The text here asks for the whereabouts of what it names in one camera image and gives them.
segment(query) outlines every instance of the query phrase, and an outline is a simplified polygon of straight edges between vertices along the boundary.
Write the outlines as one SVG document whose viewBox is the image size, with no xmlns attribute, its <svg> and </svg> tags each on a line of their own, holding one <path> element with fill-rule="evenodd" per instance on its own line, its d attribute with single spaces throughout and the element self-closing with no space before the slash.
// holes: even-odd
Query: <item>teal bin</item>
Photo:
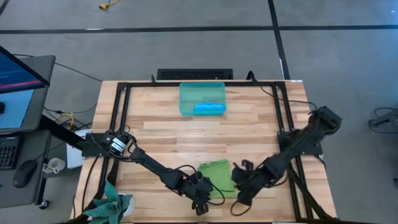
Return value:
<svg viewBox="0 0 398 224">
<path fill-rule="evenodd" d="M 225 111 L 223 82 L 180 84 L 180 112 L 183 116 L 223 115 Z"/>
</svg>

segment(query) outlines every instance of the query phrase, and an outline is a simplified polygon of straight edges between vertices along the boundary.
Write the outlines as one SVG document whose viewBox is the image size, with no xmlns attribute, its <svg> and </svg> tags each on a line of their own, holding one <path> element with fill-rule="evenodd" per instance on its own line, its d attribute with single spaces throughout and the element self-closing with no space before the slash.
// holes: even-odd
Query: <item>keyboard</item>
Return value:
<svg viewBox="0 0 398 224">
<path fill-rule="evenodd" d="M 19 155 L 19 137 L 0 138 L 0 170 L 15 169 Z"/>
<path fill-rule="evenodd" d="M 158 69 L 158 80 L 232 80 L 232 69 Z"/>
</svg>

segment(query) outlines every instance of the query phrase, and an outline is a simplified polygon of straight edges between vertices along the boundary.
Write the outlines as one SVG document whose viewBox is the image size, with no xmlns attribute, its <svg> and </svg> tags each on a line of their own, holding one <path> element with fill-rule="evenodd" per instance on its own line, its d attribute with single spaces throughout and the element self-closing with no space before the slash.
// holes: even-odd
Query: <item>white pot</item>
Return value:
<svg viewBox="0 0 398 224">
<path fill-rule="evenodd" d="M 134 210 L 135 206 L 136 206 L 136 201 L 134 200 L 134 196 L 133 196 L 130 199 L 130 205 L 128 206 L 127 210 L 123 213 L 123 217 L 128 217 L 129 215 L 131 215 L 131 213 Z"/>
</svg>

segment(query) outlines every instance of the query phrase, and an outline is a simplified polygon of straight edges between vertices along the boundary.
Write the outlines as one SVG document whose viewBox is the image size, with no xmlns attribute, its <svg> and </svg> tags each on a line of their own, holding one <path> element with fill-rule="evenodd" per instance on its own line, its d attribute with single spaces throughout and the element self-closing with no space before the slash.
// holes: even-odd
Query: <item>green bag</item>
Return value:
<svg viewBox="0 0 398 224">
<path fill-rule="evenodd" d="M 231 180 L 229 160 L 223 159 L 200 164 L 198 171 L 200 171 L 204 177 L 209 177 L 211 183 L 213 183 L 225 197 L 236 197 L 238 195 L 234 187 L 234 182 Z M 222 196 L 213 188 L 213 191 L 210 192 L 210 198 L 222 198 Z"/>
</svg>

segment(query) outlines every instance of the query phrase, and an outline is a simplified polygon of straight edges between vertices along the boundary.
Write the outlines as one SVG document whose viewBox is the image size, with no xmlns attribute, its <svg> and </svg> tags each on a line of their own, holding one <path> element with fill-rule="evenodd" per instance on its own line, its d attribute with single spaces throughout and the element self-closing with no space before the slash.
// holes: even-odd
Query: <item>computer monitor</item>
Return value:
<svg viewBox="0 0 398 224">
<path fill-rule="evenodd" d="M 50 82 L 0 46 L 0 93 L 50 86 Z"/>
</svg>

